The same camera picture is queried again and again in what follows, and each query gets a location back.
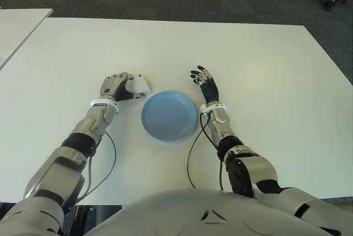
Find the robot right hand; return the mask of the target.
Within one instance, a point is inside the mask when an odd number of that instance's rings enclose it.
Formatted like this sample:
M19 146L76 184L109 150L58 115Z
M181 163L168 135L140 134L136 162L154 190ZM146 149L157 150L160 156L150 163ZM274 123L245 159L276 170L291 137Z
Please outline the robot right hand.
M198 65L197 70L190 71L190 77L197 84L204 96L205 103L219 102L219 92L211 73L203 66Z

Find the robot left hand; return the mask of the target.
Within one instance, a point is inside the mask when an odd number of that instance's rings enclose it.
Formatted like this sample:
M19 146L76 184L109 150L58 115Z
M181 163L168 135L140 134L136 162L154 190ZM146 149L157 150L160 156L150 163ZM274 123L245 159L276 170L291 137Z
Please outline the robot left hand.
M100 97L115 102L144 97L145 94L133 93L126 89L127 82L131 80L133 80L133 76L127 72L106 77L100 88Z

